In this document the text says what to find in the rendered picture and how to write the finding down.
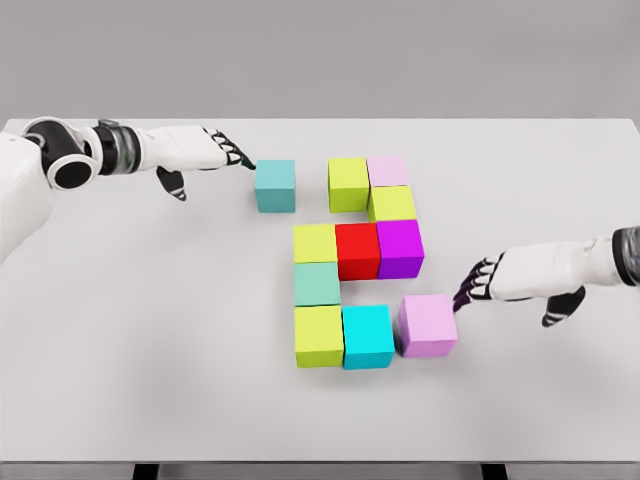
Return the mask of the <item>purple cube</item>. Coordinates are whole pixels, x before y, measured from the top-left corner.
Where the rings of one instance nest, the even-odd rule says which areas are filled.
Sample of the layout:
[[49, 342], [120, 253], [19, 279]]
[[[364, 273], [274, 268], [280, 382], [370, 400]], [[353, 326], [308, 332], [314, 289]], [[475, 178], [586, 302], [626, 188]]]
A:
[[417, 278], [425, 257], [418, 221], [379, 221], [376, 227], [381, 255], [377, 278]]

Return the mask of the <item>yellow-green cube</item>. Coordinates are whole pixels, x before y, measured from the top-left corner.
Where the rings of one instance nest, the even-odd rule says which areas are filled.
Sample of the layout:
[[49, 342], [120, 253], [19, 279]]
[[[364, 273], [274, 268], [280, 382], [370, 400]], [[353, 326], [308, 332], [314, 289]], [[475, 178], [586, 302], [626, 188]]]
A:
[[328, 196], [331, 213], [363, 212], [369, 199], [365, 157], [328, 159]]
[[294, 235], [294, 262], [336, 262], [337, 244], [334, 224], [296, 225]]
[[296, 307], [294, 345], [298, 368], [340, 367], [345, 352], [341, 307]]
[[367, 214], [371, 222], [415, 220], [411, 188], [408, 185], [372, 187]]

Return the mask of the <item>pale pink cube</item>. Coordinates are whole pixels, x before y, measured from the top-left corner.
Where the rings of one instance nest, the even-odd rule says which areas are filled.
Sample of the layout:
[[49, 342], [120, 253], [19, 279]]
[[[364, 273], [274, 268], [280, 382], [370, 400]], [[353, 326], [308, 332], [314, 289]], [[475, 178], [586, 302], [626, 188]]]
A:
[[366, 158], [372, 187], [407, 186], [409, 177], [401, 156], [369, 156]]

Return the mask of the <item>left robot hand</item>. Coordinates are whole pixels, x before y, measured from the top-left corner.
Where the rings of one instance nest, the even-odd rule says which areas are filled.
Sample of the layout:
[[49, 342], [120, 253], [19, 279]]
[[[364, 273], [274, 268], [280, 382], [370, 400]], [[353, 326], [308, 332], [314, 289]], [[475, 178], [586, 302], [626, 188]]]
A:
[[187, 200], [184, 172], [214, 171], [237, 165], [256, 170], [256, 164], [227, 135], [201, 126], [161, 129], [159, 150], [153, 159], [162, 187], [181, 202]]

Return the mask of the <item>pink-lilac cube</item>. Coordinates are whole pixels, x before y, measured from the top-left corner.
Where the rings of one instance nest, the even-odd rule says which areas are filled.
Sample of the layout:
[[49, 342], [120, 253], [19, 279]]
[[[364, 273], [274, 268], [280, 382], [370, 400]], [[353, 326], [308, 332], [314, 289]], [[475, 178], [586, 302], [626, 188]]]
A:
[[406, 358], [444, 357], [458, 342], [452, 300], [446, 294], [404, 296], [397, 323]]

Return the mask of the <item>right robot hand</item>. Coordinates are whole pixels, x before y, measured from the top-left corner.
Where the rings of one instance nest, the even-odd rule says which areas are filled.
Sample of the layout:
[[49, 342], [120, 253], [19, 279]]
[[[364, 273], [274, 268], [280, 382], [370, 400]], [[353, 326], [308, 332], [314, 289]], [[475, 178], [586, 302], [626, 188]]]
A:
[[550, 327], [575, 313], [586, 297], [585, 280], [572, 267], [575, 242], [510, 248], [477, 262], [453, 297], [453, 311], [477, 301], [545, 298], [541, 323]]

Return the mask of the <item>red cube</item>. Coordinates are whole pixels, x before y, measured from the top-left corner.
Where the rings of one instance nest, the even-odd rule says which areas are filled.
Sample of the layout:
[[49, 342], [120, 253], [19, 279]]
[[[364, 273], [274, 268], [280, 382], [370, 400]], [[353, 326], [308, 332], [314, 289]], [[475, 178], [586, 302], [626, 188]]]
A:
[[335, 225], [338, 276], [341, 281], [374, 280], [381, 253], [375, 223]]

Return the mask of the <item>cyan cube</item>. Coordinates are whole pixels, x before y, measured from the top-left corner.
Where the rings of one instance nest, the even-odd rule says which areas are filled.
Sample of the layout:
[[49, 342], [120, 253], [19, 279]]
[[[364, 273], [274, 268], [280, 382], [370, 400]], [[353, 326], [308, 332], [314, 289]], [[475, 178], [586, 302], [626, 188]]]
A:
[[386, 304], [342, 307], [343, 368], [388, 368], [395, 355], [389, 307]]

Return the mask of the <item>mint green cube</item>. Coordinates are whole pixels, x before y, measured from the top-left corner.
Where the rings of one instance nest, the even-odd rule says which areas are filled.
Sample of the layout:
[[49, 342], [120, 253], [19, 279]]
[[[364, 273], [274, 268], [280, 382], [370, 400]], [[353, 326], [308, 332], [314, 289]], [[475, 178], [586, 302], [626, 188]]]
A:
[[296, 307], [330, 306], [341, 303], [336, 262], [296, 263], [294, 265], [294, 304]]

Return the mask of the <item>teal cube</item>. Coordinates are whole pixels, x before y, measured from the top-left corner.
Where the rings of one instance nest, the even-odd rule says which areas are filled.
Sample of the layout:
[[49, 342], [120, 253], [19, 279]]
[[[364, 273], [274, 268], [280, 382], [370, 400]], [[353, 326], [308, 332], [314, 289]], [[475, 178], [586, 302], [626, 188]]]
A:
[[296, 211], [295, 163], [287, 160], [259, 160], [254, 182], [260, 213]]

